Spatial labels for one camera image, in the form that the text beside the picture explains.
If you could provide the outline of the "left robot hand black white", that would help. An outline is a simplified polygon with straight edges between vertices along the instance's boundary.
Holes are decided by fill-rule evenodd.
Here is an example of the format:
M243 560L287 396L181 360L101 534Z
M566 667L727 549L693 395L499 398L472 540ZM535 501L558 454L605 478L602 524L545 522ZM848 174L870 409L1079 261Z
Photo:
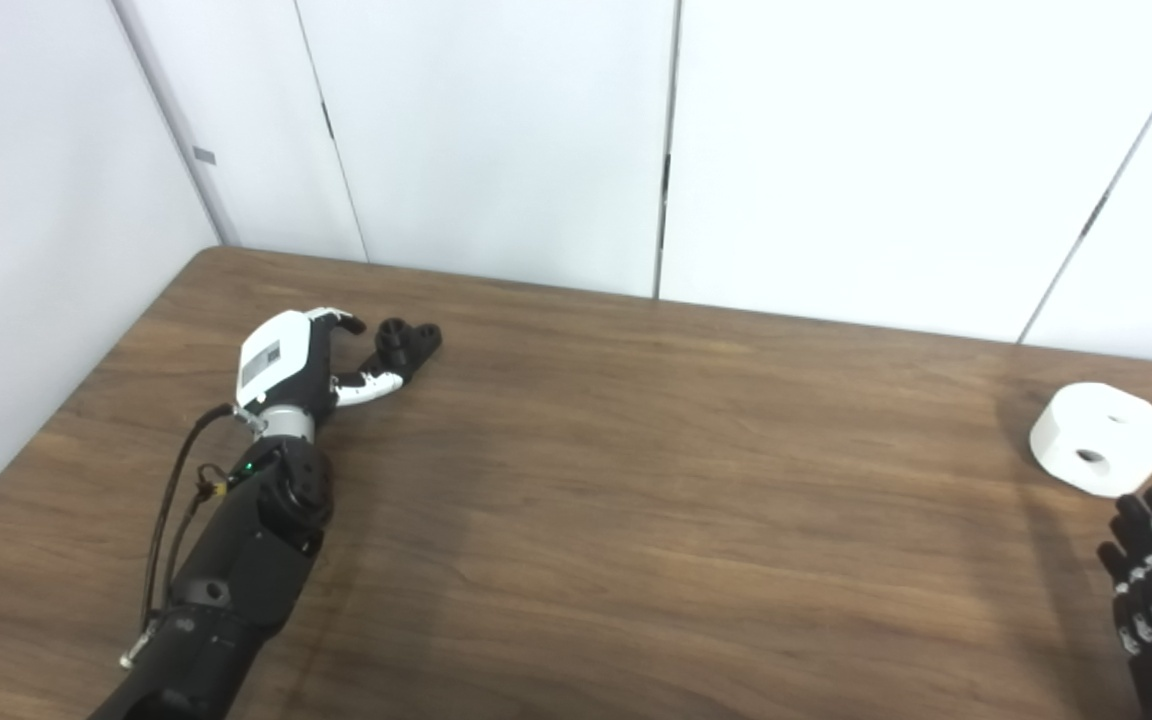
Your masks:
M339 406L361 406L401 389L396 372L332 372L332 333L366 331L357 316L338 306L287 310L262 323L238 351L236 406L247 414L293 407L323 424Z

